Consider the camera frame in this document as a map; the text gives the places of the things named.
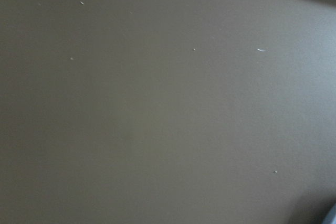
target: brown surface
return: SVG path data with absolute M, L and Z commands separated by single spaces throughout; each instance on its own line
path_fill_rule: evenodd
M 1 0 L 0 223 L 320 223 L 335 7 Z

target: table surface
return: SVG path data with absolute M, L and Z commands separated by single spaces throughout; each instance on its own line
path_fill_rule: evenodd
M 336 0 L 1 0 L 0 222 L 318 224 Z

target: gray surface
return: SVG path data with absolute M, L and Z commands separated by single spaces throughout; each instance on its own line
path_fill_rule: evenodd
M 1 0 L 0 222 L 320 223 L 335 7 Z

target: blue object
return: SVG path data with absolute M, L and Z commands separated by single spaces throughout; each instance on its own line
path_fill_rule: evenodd
M 331 208 L 322 224 L 336 224 L 336 205 Z

